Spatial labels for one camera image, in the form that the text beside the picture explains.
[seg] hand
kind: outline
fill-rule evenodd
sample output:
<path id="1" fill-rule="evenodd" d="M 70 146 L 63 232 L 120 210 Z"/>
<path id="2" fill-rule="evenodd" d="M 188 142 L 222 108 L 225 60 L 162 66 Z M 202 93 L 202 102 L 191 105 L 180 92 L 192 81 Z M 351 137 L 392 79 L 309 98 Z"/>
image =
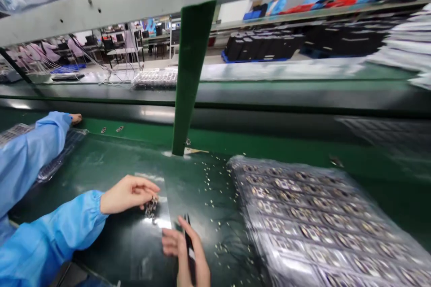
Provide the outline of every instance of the hand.
<path id="1" fill-rule="evenodd" d="M 127 175 L 102 195 L 100 212 L 115 214 L 138 205 L 143 210 L 145 203 L 158 198 L 159 191 L 160 188 L 146 178 Z"/>
<path id="2" fill-rule="evenodd" d="M 77 125 L 82 121 L 82 115 L 81 114 L 71 114 L 72 117 L 72 125 Z"/>
<path id="3" fill-rule="evenodd" d="M 210 287 L 211 273 L 205 259 L 201 238 L 182 217 L 178 217 L 178 222 L 192 240 L 194 255 L 196 257 L 196 286 Z M 189 258 L 187 256 L 187 245 L 184 234 L 177 230 L 169 229 L 163 229 L 162 232 L 164 235 L 162 237 L 163 253 L 167 256 L 178 257 L 177 286 L 191 287 L 192 279 L 190 277 Z"/>

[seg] computer monitor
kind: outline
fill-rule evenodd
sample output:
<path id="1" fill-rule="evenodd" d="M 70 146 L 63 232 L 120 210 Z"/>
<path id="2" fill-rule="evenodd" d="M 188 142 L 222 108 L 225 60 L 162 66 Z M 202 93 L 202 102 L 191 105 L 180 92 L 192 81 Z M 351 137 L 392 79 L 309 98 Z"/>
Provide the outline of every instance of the computer monitor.
<path id="1" fill-rule="evenodd" d="M 94 36 L 85 36 L 85 39 L 87 40 L 87 45 L 94 45 L 96 44 L 96 40 L 94 39 Z"/>
<path id="2" fill-rule="evenodd" d="M 69 46 L 67 45 L 67 43 L 59 43 L 58 49 L 69 49 Z"/>
<path id="3" fill-rule="evenodd" d="M 105 50 L 111 50 L 115 49 L 114 43 L 112 42 L 112 39 L 103 40 L 103 47 L 105 47 Z"/>

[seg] electronic component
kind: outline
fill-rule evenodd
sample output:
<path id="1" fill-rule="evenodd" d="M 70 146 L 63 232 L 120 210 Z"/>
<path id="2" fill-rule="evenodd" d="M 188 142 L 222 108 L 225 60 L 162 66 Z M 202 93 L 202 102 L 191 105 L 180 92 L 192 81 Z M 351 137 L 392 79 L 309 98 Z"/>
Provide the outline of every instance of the electronic component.
<path id="1" fill-rule="evenodd" d="M 156 213 L 156 209 L 157 209 L 157 203 L 158 203 L 158 199 L 155 196 L 153 196 L 151 201 L 144 204 L 145 217 L 151 218 L 153 224 L 155 224 L 154 221 L 155 221 L 155 216 L 156 216 L 155 213 Z"/>

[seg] green work surface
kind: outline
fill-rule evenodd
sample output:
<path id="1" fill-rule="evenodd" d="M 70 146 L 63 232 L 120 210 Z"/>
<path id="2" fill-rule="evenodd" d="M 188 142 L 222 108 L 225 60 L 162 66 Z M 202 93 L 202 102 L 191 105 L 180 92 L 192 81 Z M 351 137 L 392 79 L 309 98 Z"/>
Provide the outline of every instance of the green work surface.
<path id="1" fill-rule="evenodd" d="M 390 117 L 431 116 L 431 92 L 409 85 L 414 73 L 374 64 L 349 79 L 282 82 L 201 82 L 196 108 Z M 175 91 L 134 91 L 89 85 L 0 86 L 0 98 L 175 106 Z"/>
<path id="2" fill-rule="evenodd" d="M 0 130 L 17 122 L 31 123 L 43 116 L 6 109 L 0 112 L 4 116 Z M 431 183 L 405 174 L 386 157 L 384 149 L 365 144 L 191 129 L 192 147 L 208 152 L 185 158 L 168 157 L 163 152 L 170 151 L 172 126 L 128 123 L 122 132 L 115 132 L 113 129 L 120 125 L 121 121 L 86 119 L 81 127 L 89 129 L 90 134 L 49 183 L 29 192 L 16 205 L 10 212 L 11 219 L 18 223 L 35 220 L 81 192 L 108 189 L 125 174 L 160 176 L 165 178 L 172 223 L 177 215 L 189 213 L 193 227 L 202 237 L 212 284 L 239 286 L 241 280 L 249 279 L 251 285 L 258 286 L 260 281 L 252 279 L 258 276 L 258 270 L 251 265 L 243 268 L 246 259 L 253 255 L 247 253 L 245 246 L 239 246 L 239 239 L 245 240 L 243 224 L 234 202 L 233 183 L 224 168 L 225 159 L 245 154 L 333 167 L 330 156 L 336 156 L 344 164 L 344 170 L 383 211 L 431 251 L 431 224 L 426 220 Z M 108 130 L 101 135 L 100 129 L 104 126 Z M 111 216 L 94 245 L 85 252 L 77 252 L 75 259 L 112 283 L 119 279 L 152 280 L 154 286 L 167 285 L 175 280 L 174 263 L 162 256 L 159 240 L 148 237 L 141 229 L 141 221 L 142 214 L 137 210 Z M 216 256 L 215 244 L 223 240 L 232 245 L 231 252 L 243 252 L 242 257 L 230 253 Z"/>

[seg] blue crate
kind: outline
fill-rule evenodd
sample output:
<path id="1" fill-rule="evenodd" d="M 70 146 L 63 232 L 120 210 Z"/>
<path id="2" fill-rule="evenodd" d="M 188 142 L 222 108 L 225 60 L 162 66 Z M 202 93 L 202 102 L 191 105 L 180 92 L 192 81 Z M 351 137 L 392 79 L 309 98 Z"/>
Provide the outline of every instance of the blue crate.
<path id="1" fill-rule="evenodd" d="M 223 58 L 224 62 L 226 64 L 232 64 L 232 63 L 256 63 L 256 62 L 263 62 L 263 61 L 287 61 L 288 58 L 279 58 L 276 60 L 252 60 L 252 61 L 229 61 L 228 57 L 224 53 L 224 51 L 221 52 L 221 57 Z"/>
<path id="2" fill-rule="evenodd" d="M 86 67 L 87 67 L 87 64 L 69 64 L 69 65 L 62 66 L 61 69 L 56 68 L 55 70 L 51 71 L 51 74 L 71 73 L 71 72 L 82 70 Z"/>
<path id="3" fill-rule="evenodd" d="M 299 53 L 308 56 L 312 59 L 322 59 L 322 58 L 347 58 L 347 57 L 363 57 L 364 55 L 337 55 L 331 54 L 329 52 L 320 51 L 317 49 L 312 49 L 307 46 L 303 46 Z"/>

